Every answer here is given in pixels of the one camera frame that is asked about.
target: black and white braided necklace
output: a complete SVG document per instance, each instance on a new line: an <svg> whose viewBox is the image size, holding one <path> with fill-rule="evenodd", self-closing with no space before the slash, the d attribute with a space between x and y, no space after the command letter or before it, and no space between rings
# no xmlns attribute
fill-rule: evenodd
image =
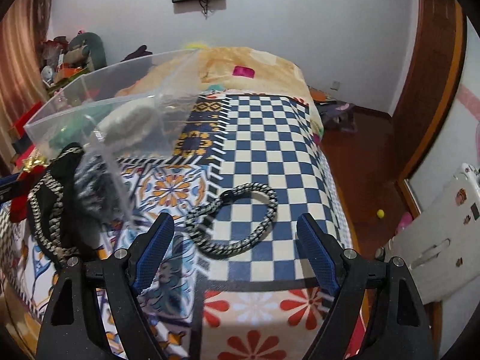
<svg viewBox="0 0 480 360"><path fill-rule="evenodd" d="M236 199L250 192L261 192L266 195L268 197L268 208L263 221L248 237L231 245L221 245L213 242L205 232L198 230L198 225L195 224L196 218L212 214L220 207L232 204ZM277 207L277 193L272 188L260 183L246 183L223 192L209 204L194 207L186 216L185 229L191 240L203 253L217 258L227 258L250 250L262 240L263 235L277 214Z"/></svg>

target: patterned tablecloth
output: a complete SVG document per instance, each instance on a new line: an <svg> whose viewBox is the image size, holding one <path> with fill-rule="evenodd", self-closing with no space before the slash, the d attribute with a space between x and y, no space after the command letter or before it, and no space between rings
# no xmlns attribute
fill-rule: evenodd
<svg viewBox="0 0 480 360"><path fill-rule="evenodd" d="M166 257L152 286L138 297L169 360L302 358L333 299L318 288L296 239L298 216L311 213L343 247L351 247L328 163L313 141L308 105L280 96L209 92L199 98L173 158L119 163L136 202L135 223L106 228L98 253L106 257L127 248L161 212L174 217ZM184 216L246 182L276 190L273 228L246 253L206 258L182 232ZM38 324L56 274L28 225L9 223L8 210L6 204L0 212L1 268L27 317ZM216 242L231 243L246 237L265 213L262 197L253 194L199 226ZM103 290L98 301L111 348L126 357Z"/></svg>

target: beige curtain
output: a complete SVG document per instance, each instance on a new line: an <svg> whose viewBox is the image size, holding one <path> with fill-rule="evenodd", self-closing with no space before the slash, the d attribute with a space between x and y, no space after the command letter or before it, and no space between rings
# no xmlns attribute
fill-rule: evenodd
<svg viewBox="0 0 480 360"><path fill-rule="evenodd" d="M38 46L45 40L51 0L15 0L0 22L0 155L13 155L7 131L38 101L47 100Z"/></svg>

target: blue gripper pad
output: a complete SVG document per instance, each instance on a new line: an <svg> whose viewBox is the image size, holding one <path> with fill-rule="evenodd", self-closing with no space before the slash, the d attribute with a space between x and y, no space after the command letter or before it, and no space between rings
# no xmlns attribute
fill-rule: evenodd
<svg viewBox="0 0 480 360"><path fill-rule="evenodd" d="M131 284L131 289L139 295L144 289L152 285L158 267L162 263L165 253L173 238L174 223L173 218L168 214L160 214L147 233L139 235L133 242L132 247L139 250L130 250L131 258L130 273L134 275L135 281Z"/></svg>
<svg viewBox="0 0 480 360"><path fill-rule="evenodd" d="M320 288L335 297L340 290L340 285L337 282L337 276L335 274L335 264L316 234L319 231L322 233L325 232L321 230L320 226L318 226L309 214L307 215L311 218L310 221L307 220L306 215L300 215L298 218L298 240L307 255L311 267L313 268L313 272L315 273Z"/></svg>

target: beige bedspread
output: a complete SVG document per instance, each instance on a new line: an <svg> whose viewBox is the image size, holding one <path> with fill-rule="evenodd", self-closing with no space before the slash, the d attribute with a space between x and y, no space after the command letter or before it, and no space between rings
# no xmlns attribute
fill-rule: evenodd
<svg viewBox="0 0 480 360"><path fill-rule="evenodd" d="M158 87L179 63L180 60L176 58L152 68L144 78L129 88L119 91L117 95L134 95ZM253 78L233 75L236 67L252 69ZM249 47L215 47L199 52L198 75L203 91L212 85L220 85L227 90L285 95L302 99L310 106L313 132L322 135L322 121L302 71L286 59Z"/></svg>

